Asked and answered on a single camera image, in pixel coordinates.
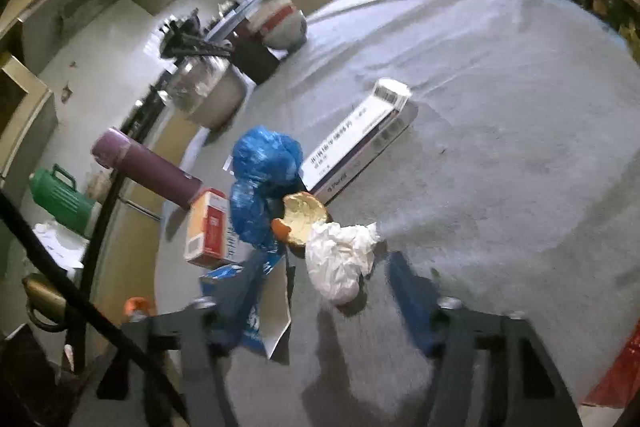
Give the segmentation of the blue plastic bag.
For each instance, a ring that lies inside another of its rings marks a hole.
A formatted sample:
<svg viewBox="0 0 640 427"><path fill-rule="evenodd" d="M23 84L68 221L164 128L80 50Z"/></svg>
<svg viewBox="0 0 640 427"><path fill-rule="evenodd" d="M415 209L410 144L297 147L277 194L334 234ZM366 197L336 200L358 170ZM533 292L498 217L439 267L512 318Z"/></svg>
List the blue plastic bag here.
<svg viewBox="0 0 640 427"><path fill-rule="evenodd" d="M234 144L231 159L233 230L258 251L275 254L279 245L271 221L281 213L273 210L272 203L302 187L298 175L304 159L302 147L286 134L257 126Z"/></svg>

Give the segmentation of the orange white medicine box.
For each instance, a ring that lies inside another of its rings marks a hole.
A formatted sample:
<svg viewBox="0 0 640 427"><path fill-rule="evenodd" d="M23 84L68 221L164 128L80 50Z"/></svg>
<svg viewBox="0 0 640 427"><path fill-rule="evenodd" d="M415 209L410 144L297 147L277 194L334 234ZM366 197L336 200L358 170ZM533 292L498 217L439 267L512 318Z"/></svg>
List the orange white medicine box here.
<svg viewBox="0 0 640 427"><path fill-rule="evenodd" d="M191 265L216 269L239 265L250 257L252 246L235 233L226 194L208 188L191 204L183 258Z"/></svg>

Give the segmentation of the grey tablecloth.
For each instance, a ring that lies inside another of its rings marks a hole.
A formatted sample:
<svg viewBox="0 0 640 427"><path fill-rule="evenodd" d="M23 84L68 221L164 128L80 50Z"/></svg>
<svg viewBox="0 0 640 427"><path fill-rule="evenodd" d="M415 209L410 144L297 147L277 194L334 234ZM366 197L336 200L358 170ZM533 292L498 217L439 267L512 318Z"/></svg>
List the grey tablecloth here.
<svg viewBox="0 0 640 427"><path fill-rule="evenodd" d="M576 401L639 317L639 69L570 0L405 0L308 22L308 39L184 169L227 190L239 137L305 152L399 80L416 120L332 202L475 310L522 312Z"/></svg>

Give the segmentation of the green thermos jug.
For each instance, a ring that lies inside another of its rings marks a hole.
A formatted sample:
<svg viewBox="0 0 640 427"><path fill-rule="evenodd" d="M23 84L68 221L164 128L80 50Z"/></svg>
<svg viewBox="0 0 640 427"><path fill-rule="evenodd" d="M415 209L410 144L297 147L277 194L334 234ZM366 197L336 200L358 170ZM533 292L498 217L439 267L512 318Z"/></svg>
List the green thermos jug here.
<svg viewBox="0 0 640 427"><path fill-rule="evenodd" d="M29 190L34 202L76 234L90 239L102 205L77 190L75 178L58 164L50 170L36 169L29 176Z"/></svg>

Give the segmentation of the small blue silver box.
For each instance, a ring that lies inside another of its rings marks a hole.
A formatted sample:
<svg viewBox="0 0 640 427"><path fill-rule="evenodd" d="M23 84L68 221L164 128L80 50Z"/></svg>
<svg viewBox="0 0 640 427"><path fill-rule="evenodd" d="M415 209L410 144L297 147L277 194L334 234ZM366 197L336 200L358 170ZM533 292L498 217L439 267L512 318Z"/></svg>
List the small blue silver box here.
<svg viewBox="0 0 640 427"><path fill-rule="evenodd" d="M270 360L291 326L288 302L288 264L279 254L251 251L247 260L258 257L262 264L262 289L248 312L241 345Z"/></svg>

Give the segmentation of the red plastic basket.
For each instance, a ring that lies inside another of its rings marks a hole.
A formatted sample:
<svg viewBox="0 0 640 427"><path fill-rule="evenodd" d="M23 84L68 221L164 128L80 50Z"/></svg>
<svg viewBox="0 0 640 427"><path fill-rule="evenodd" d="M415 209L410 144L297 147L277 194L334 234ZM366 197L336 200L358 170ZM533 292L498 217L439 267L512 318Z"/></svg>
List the red plastic basket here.
<svg viewBox="0 0 640 427"><path fill-rule="evenodd" d="M640 369L639 325L630 335L620 354L600 383L585 397L585 405L624 409L639 390Z"/></svg>

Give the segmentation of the black chopstick cup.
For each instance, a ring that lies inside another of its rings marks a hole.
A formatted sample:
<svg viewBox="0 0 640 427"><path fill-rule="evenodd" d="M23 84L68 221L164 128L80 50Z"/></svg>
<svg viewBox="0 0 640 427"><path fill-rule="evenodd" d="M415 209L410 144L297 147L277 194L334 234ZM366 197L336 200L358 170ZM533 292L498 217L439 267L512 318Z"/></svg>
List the black chopstick cup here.
<svg viewBox="0 0 640 427"><path fill-rule="evenodd" d="M271 53L262 40L249 36L235 41L231 51L231 63L260 86L276 72L280 60Z"/></svg>

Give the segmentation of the long white medicine box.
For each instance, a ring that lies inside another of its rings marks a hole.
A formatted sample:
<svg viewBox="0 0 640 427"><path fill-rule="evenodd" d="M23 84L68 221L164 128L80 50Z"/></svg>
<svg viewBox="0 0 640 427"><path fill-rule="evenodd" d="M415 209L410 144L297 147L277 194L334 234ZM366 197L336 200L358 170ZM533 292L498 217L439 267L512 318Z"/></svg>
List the long white medicine box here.
<svg viewBox="0 0 640 427"><path fill-rule="evenodd" d="M416 119L409 86L379 79L373 91L305 158L299 178L306 191L329 202Z"/></svg>

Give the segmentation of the stacked red white bowls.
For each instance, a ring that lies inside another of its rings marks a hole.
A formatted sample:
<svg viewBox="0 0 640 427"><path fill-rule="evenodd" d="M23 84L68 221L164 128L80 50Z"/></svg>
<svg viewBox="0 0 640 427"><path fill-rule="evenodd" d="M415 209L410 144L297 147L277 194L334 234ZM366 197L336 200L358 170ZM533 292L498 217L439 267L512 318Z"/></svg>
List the stacked red white bowls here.
<svg viewBox="0 0 640 427"><path fill-rule="evenodd" d="M260 0L246 19L250 33L267 48L291 52L306 42L306 17L292 0Z"/></svg>

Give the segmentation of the red plastic bag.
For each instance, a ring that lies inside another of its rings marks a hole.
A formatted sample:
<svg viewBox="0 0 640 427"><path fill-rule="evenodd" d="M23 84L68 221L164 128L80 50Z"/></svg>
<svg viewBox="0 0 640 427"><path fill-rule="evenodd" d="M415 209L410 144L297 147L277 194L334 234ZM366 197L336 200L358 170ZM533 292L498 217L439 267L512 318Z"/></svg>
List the red plastic bag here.
<svg viewBox="0 0 640 427"><path fill-rule="evenodd" d="M124 317L128 323L140 322L152 315L151 303L143 297L131 297L124 304Z"/></svg>

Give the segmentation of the maroon thermos bottle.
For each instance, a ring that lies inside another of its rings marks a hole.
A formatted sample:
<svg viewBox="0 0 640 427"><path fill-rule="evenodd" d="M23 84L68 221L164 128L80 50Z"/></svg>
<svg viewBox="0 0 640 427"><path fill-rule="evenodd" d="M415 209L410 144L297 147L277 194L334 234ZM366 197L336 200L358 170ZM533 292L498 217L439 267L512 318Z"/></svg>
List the maroon thermos bottle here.
<svg viewBox="0 0 640 427"><path fill-rule="evenodd" d="M200 194L202 181L191 176L118 129L106 130L91 154L105 168L112 168L149 191L188 209Z"/></svg>

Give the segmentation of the orange peel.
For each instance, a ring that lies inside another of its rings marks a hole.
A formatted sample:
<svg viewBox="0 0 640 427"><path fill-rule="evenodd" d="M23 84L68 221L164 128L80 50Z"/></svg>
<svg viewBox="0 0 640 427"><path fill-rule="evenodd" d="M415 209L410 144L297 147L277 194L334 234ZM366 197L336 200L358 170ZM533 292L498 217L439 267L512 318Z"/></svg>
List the orange peel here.
<svg viewBox="0 0 640 427"><path fill-rule="evenodd" d="M283 208L283 216L271 221L271 231L276 239L295 247L306 245L314 223L326 223L329 220L326 206L307 192L284 196Z"/></svg>

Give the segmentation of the steel basin with bag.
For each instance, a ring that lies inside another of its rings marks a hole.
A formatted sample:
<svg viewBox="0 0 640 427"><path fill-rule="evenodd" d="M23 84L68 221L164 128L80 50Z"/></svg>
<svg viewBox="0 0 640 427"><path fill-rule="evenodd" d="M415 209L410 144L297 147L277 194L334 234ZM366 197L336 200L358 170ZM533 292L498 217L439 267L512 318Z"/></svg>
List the steel basin with bag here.
<svg viewBox="0 0 640 427"><path fill-rule="evenodd" d="M247 84L225 58L189 57L170 76L166 92L188 121L217 130L241 107Z"/></svg>

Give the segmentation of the range hood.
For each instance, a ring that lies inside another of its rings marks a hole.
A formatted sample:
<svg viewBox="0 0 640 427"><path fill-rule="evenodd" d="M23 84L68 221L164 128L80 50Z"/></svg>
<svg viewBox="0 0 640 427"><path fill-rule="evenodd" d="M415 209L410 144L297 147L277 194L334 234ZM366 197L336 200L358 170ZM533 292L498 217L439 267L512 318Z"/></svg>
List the range hood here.
<svg viewBox="0 0 640 427"><path fill-rule="evenodd" d="M115 0L36 0L17 17L22 61L41 72L64 44Z"/></svg>

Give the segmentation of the white tissue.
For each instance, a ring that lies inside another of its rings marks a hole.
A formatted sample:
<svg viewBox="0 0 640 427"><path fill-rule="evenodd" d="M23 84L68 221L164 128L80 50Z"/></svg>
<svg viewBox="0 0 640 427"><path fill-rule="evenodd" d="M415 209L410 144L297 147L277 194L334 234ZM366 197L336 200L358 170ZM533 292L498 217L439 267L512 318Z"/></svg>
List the white tissue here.
<svg viewBox="0 0 640 427"><path fill-rule="evenodd" d="M311 225L305 246L305 261L314 289L335 306L354 300L361 277L374 265L374 250L382 241L378 225L349 225L316 222Z"/></svg>

